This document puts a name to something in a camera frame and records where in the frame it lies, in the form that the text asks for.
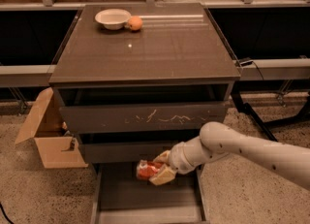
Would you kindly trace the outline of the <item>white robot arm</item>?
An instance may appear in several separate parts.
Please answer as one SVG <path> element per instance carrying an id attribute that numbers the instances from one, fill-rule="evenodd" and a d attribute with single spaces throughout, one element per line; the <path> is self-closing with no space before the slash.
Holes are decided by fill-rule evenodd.
<path id="1" fill-rule="evenodd" d="M 219 160 L 229 153 L 310 189 L 309 148 L 246 136 L 219 122 L 204 124 L 197 137 L 176 144 L 157 156 L 154 161 L 163 163 L 163 166 L 150 181 L 154 185 L 166 184 L 177 174 L 191 173 L 197 166 Z"/>

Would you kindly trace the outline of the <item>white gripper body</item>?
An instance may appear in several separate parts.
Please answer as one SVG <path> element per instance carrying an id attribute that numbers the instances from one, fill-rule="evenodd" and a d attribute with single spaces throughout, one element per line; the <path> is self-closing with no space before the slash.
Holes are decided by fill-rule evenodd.
<path id="1" fill-rule="evenodd" d="M 186 156 L 186 152 L 189 151 L 191 148 L 191 145 L 181 142 L 174 145 L 170 150 L 169 165 L 178 174 L 186 175 L 196 169 L 196 167 L 190 163 L 189 159 Z"/>

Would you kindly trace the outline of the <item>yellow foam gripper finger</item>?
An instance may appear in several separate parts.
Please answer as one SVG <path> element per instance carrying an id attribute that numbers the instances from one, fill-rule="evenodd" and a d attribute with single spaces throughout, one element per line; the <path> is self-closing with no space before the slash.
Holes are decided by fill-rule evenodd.
<path id="1" fill-rule="evenodd" d="M 149 181 L 158 186 L 171 182 L 175 179 L 176 170 L 173 170 L 170 166 L 164 165 L 157 174 L 152 176 Z"/>
<path id="2" fill-rule="evenodd" d="M 156 158 L 153 159 L 153 161 L 155 163 L 165 163 L 168 164 L 169 163 L 169 155 L 170 152 L 168 150 L 162 152 L 161 154 L 159 154 Z"/>

